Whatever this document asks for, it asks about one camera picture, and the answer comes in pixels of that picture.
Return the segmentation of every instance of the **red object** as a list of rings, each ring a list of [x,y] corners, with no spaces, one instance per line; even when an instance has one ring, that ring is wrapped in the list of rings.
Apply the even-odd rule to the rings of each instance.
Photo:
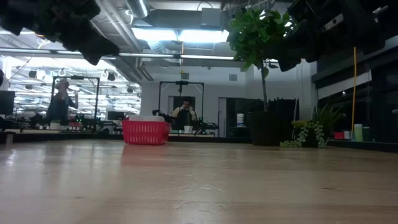
[[[344,133],[335,133],[335,140],[344,139]]]
[[[169,139],[170,124],[159,121],[122,121],[123,139],[128,144],[162,145]]]

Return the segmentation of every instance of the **potted plant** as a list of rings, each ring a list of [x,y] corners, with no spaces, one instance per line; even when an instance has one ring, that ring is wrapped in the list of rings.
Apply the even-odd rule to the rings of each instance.
[[[281,147],[318,147],[326,146],[333,126],[345,117],[340,110],[329,104],[322,108],[314,108],[311,121],[292,122],[298,131],[297,140],[281,142]]]
[[[234,59],[242,60],[244,68],[255,65],[261,71],[264,111],[248,113],[248,121],[253,144],[270,146],[279,144],[279,119],[267,106],[266,77],[269,68],[278,68],[269,61],[273,59],[269,49],[280,43],[291,28],[287,25],[288,12],[281,16],[278,11],[268,11],[264,17],[261,12],[237,10],[228,28],[227,42],[236,51]]]

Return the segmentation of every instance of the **yellow pole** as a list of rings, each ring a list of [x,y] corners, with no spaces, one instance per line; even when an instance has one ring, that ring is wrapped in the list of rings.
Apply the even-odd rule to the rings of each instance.
[[[354,47],[354,94],[353,94],[353,115],[351,117],[351,139],[354,134],[354,119],[355,119],[355,96],[356,96],[356,76],[357,76],[357,64],[356,64],[356,47]]]

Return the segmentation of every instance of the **man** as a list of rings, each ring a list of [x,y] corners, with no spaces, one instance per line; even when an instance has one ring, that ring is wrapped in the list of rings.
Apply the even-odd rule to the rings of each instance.
[[[184,130],[184,126],[193,126],[197,120],[197,114],[191,107],[191,98],[184,98],[183,105],[174,110],[172,117],[176,118],[174,126],[176,130]]]
[[[58,93],[53,97],[50,106],[47,110],[47,119],[48,121],[61,121],[61,124],[67,124],[68,122],[68,110],[69,106],[78,109],[79,102],[77,92],[75,92],[76,101],[73,102],[72,99],[68,96],[68,88],[69,82],[67,79],[61,80],[55,88],[58,90]]]

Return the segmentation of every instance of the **wooden table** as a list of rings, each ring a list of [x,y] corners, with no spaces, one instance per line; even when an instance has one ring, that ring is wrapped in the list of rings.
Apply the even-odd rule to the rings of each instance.
[[[246,144],[0,147],[0,223],[398,223],[398,155]]]

